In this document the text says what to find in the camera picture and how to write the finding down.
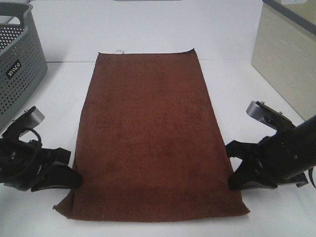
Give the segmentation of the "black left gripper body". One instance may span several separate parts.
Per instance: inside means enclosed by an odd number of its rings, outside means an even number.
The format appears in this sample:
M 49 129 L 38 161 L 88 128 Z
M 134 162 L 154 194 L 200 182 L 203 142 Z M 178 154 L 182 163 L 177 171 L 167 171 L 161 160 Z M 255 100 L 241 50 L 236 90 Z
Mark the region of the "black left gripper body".
M 19 191 L 31 190 L 37 176 L 52 167 L 49 149 L 42 147 L 34 129 L 18 137 L 9 127 L 0 139 L 0 182 Z

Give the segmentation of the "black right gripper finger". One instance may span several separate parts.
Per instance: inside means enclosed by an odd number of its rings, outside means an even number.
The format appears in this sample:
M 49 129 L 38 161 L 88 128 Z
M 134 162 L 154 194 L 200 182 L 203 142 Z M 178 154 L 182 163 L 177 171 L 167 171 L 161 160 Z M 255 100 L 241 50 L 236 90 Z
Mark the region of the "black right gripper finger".
M 225 149 L 229 158 L 248 158 L 255 154 L 257 147 L 256 143 L 244 143 L 233 140 L 225 146 Z
M 239 167 L 228 178 L 229 190 L 274 189 L 274 182 L 258 159 L 242 159 Z

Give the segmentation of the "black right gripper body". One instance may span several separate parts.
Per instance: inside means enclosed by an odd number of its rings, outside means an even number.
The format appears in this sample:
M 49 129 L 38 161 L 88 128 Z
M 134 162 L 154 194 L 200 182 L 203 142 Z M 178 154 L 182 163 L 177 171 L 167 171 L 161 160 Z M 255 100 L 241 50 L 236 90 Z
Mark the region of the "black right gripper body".
M 308 184 L 304 172 L 309 169 L 309 139 L 306 133 L 278 133 L 265 137 L 258 144 L 259 161 L 274 182 L 274 189 L 280 185 Z

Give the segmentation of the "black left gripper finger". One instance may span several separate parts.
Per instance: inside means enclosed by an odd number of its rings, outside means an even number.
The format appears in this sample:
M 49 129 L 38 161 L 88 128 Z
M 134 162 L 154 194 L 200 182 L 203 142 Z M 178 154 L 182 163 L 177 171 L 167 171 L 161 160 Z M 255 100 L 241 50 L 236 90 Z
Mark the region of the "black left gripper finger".
M 52 166 L 41 172 L 31 187 L 32 192 L 46 189 L 75 189 L 82 185 L 82 176 L 65 165 Z
M 68 165 L 70 161 L 70 151 L 63 148 L 49 149 L 49 160 L 51 162 L 59 162 Z

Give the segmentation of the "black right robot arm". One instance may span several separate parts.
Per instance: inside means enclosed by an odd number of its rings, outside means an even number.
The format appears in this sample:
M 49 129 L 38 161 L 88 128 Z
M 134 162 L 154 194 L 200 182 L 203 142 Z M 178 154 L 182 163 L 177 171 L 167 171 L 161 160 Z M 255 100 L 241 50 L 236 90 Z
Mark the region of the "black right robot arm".
M 242 160 L 228 178 L 230 190 L 314 185 L 316 118 L 312 117 L 297 127 L 279 130 L 257 144 L 233 140 L 226 146 L 226 152 L 228 157 Z

